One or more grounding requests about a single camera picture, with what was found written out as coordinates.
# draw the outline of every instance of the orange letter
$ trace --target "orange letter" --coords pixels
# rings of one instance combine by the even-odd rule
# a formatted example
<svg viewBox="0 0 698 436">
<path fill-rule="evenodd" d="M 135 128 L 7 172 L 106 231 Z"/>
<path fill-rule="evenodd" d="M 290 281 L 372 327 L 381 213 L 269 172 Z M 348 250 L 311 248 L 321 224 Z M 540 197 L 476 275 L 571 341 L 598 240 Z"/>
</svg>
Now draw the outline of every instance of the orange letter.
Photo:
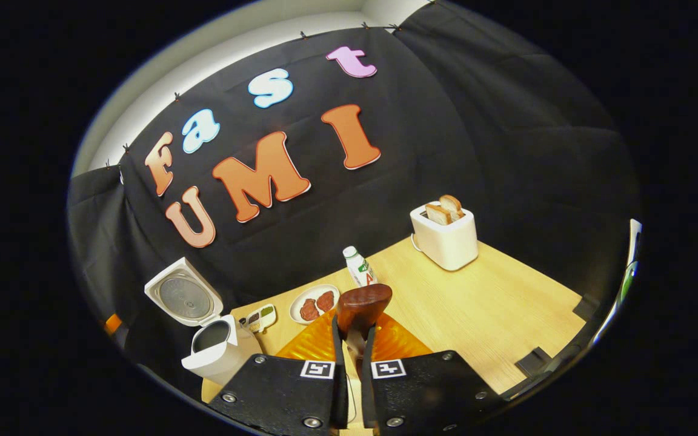
<svg viewBox="0 0 698 436">
<path fill-rule="evenodd" d="M 382 156 L 382 151 L 372 146 L 362 129 L 358 105 L 343 105 L 332 108 L 322 115 L 322 122 L 333 126 L 341 145 L 344 146 L 344 166 L 347 170 L 356 170 L 376 162 Z"/>
<path fill-rule="evenodd" d="M 196 186 L 191 186 L 182 194 L 182 201 L 188 204 L 193 213 L 199 218 L 203 230 L 200 234 L 197 234 L 190 228 L 190 225 L 185 221 L 185 216 L 182 215 L 182 206 L 178 202 L 174 202 L 171 206 L 166 209 L 166 218 L 174 223 L 177 227 L 177 231 L 182 236 L 182 239 L 189 245 L 195 248 L 204 248 L 214 241 L 214 224 L 211 222 L 211 218 L 208 217 L 206 209 L 203 208 L 201 200 L 199 200 L 199 189 Z"/>
<path fill-rule="evenodd" d="M 211 175 L 222 180 L 225 189 L 236 205 L 236 220 L 239 223 L 255 218 L 260 208 L 251 204 L 247 196 L 261 205 L 271 207 L 271 180 L 276 185 L 276 199 L 286 202 L 311 188 L 311 182 L 298 174 L 285 148 L 287 135 L 274 132 L 258 141 L 255 151 L 255 169 L 244 165 L 235 157 L 217 163 Z"/>
<path fill-rule="evenodd" d="M 174 180 L 174 173 L 166 171 L 166 167 L 171 166 L 171 151 L 166 147 L 171 144 L 171 139 L 171 132 L 164 133 L 157 143 L 155 143 L 155 147 L 150 150 L 150 154 L 147 155 L 147 158 L 144 159 L 144 165 L 148 166 L 150 172 L 153 173 L 153 179 L 155 179 L 155 193 L 158 194 L 159 197 L 166 192 L 166 188 L 168 188 L 172 180 Z"/>
</svg>

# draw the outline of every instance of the pink letter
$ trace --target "pink letter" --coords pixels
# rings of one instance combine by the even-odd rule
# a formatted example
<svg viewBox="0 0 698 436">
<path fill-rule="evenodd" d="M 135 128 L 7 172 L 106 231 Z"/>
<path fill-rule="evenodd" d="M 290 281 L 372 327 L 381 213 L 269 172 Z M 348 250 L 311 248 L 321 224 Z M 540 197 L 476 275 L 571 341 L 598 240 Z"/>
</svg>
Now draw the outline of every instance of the pink letter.
<svg viewBox="0 0 698 436">
<path fill-rule="evenodd" d="M 328 61 L 338 61 L 344 73 L 356 78 L 369 78 L 376 74 L 376 67 L 373 65 L 365 66 L 358 61 L 358 57 L 365 56 L 362 50 L 349 50 L 349 47 L 338 47 L 329 53 L 325 58 Z"/>
</svg>

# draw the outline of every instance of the blue letter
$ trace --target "blue letter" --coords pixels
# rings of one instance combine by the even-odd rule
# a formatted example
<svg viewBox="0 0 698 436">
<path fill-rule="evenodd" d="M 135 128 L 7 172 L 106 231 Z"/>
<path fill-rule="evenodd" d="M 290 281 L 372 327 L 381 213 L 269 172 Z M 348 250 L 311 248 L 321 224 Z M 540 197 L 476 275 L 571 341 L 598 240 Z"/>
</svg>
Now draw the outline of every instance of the blue letter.
<svg viewBox="0 0 698 436">
<path fill-rule="evenodd" d="M 186 135 L 182 149 L 190 154 L 201 148 L 201 144 L 213 140 L 218 132 L 219 122 L 214 122 L 211 110 L 199 110 L 182 127 L 182 134 Z"/>
<path fill-rule="evenodd" d="M 254 98 L 255 106 L 267 108 L 286 100 L 293 93 L 293 83 L 287 80 L 289 75 L 286 70 L 277 68 L 252 79 L 247 90 L 258 96 Z"/>
</svg>

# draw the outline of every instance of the letter m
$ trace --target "letter m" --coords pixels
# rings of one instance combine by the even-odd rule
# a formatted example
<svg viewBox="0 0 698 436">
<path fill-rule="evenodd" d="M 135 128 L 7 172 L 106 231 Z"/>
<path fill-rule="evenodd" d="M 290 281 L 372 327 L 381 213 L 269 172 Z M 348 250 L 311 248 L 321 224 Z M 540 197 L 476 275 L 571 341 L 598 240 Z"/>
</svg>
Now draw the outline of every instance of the letter m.
<svg viewBox="0 0 698 436">
<path fill-rule="evenodd" d="M 228 157 L 217 163 L 211 175 L 224 183 L 230 199 L 236 205 L 236 220 L 240 223 L 255 218 L 260 208 L 250 203 L 247 196 L 265 207 L 271 207 L 271 180 L 276 186 L 276 199 L 286 202 L 311 188 L 311 182 L 303 179 L 290 160 L 285 147 L 287 135 L 274 132 L 258 141 L 255 152 L 255 169 Z"/>
</svg>

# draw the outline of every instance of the toast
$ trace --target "toast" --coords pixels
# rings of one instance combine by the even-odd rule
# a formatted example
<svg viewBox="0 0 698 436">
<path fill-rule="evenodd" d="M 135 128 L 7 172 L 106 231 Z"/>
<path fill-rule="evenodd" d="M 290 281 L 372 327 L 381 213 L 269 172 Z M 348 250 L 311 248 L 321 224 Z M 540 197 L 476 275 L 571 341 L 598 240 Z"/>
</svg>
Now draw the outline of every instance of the toast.
<svg viewBox="0 0 698 436">
<path fill-rule="evenodd" d="M 462 204 L 453 196 L 441 196 L 439 201 L 440 205 L 451 215 L 452 223 L 465 216 L 465 213 L 462 212 Z"/>
<path fill-rule="evenodd" d="M 427 211 L 427 218 L 441 226 L 448 226 L 451 224 L 451 213 L 441 206 L 436 206 L 433 204 L 424 205 L 424 210 Z"/>
</svg>

